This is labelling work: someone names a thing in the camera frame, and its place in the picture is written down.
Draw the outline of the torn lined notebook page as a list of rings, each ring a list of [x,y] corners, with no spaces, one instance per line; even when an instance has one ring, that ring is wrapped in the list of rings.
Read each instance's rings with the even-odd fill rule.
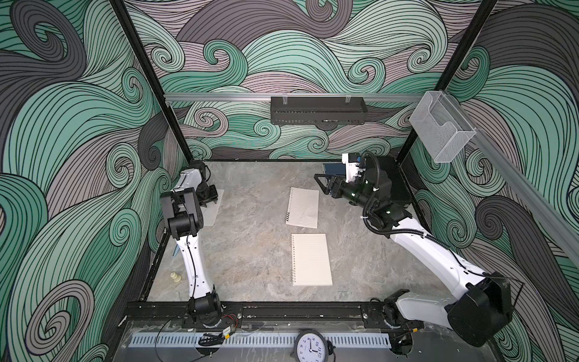
[[[221,201],[210,202],[206,206],[201,207],[201,212],[204,219],[204,227],[211,227],[215,225],[217,215],[220,210]]]

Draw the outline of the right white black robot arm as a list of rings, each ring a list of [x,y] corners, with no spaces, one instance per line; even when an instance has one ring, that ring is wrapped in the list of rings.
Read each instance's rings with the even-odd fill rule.
[[[381,304],[388,326],[436,324],[453,330],[468,345],[481,347],[511,322],[509,279],[499,272],[486,272],[443,246],[403,206],[379,196],[384,186],[374,186],[367,179],[348,182],[343,176],[320,173],[315,174],[315,180],[324,194],[361,207],[369,231],[408,250],[452,295],[444,299],[401,289]]]

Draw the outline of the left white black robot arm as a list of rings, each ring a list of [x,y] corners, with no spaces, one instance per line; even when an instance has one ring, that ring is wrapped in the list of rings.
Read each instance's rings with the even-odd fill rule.
[[[176,241],[188,280],[187,313],[191,321],[204,326],[217,325],[223,308],[215,284],[205,271],[201,250],[204,227],[202,208],[218,201],[217,189],[208,183],[208,167],[194,161],[179,174],[175,187],[161,194],[164,227]]]

